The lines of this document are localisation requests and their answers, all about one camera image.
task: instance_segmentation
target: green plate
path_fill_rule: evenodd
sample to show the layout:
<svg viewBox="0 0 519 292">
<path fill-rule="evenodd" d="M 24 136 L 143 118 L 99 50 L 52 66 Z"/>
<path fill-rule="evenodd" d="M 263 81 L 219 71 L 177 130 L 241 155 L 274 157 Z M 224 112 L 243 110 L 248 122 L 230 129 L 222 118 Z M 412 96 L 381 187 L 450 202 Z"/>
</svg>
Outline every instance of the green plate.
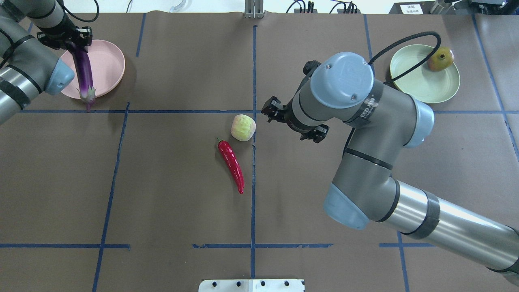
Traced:
<svg viewBox="0 0 519 292">
<path fill-rule="evenodd" d="M 427 45 L 409 45 L 398 50 L 389 66 L 391 78 L 416 65 L 432 49 Z M 458 92 L 460 77 L 455 64 L 443 71 L 432 72 L 427 67 L 427 63 L 424 63 L 393 83 L 401 92 L 409 94 L 419 101 L 439 103 L 451 99 Z"/>
</svg>

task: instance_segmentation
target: blue joint cap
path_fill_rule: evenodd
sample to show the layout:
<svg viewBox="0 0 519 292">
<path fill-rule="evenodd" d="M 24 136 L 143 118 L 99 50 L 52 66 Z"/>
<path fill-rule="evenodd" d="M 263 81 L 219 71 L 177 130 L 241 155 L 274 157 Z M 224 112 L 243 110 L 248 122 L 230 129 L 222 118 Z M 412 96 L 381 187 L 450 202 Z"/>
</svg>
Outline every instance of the blue joint cap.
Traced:
<svg viewBox="0 0 519 292">
<path fill-rule="evenodd" d="M 340 52 L 317 67 L 310 79 L 313 96 L 332 109 L 361 103 L 373 88 L 373 70 L 361 56 Z"/>
<path fill-rule="evenodd" d="M 323 207 L 328 216 L 335 221 L 354 229 L 362 230 L 370 221 L 366 214 L 334 184 L 330 184 Z"/>
<path fill-rule="evenodd" d="M 74 71 L 65 64 L 61 59 L 58 59 L 56 67 L 50 76 L 45 92 L 50 95 L 56 95 L 60 93 L 68 84 L 74 79 Z"/>
<path fill-rule="evenodd" d="M 434 126 L 434 112 L 432 108 L 414 97 L 412 98 L 416 107 L 416 126 L 411 140 L 404 145 L 405 148 L 413 148 L 422 144 L 425 137 L 431 134 L 432 127 Z"/>
</svg>

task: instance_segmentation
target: pink plate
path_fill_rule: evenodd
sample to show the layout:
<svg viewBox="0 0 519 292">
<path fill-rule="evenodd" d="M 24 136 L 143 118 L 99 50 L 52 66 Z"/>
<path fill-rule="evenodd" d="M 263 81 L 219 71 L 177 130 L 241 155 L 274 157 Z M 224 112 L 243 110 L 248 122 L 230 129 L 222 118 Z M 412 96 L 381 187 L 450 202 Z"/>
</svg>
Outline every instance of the pink plate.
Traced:
<svg viewBox="0 0 519 292">
<path fill-rule="evenodd" d="M 114 89 L 122 79 L 125 72 L 125 56 L 114 44 L 100 39 L 92 40 L 92 45 L 88 47 L 88 58 L 92 67 L 92 78 L 95 88 L 95 97 L 100 97 Z M 61 59 L 76 73 L 76 66 L 72 55 L 66 51 Z M 70 84 L 61 92 L 72 98 L 79 99 L 79 84 L 77 74 Z"/>
</svg>

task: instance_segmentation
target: toy fruit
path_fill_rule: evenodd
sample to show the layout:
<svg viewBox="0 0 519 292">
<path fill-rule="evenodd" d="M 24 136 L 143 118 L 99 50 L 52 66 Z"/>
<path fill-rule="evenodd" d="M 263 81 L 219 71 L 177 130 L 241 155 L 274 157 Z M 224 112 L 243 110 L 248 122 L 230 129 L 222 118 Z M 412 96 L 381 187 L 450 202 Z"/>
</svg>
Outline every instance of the toy fruit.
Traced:
<svg viewBox="0 0 519 292">
<path fill-rule="evenodd" d="M 256 123 L 246 115 L 237 115 L 234 117 L 233 125 L 230 128 L 230 134 L 239 141 L 248 141 L 256 131 Z"/>
<path fill-rule="evenodd" d="M 431 71 L 439 72 L 445 70 L 454 62 L 453 52 L 448 47 L 439 47 L 438 50 L 427 60 L 427 66 Z"/>
</svg>

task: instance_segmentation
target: white label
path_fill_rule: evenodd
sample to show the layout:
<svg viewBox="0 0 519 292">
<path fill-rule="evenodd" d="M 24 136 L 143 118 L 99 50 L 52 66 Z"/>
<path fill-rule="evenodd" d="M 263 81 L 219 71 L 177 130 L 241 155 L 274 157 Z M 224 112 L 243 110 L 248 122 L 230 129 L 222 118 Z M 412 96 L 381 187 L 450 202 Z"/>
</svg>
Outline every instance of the white label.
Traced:
<svg viewBox="0 0 519 292">
<path fill-rule="evenodd" d="M 424 14 L 421 10 L 420 4 L 406 4 L 400 5 L 403 14 Z"/>
</svg>

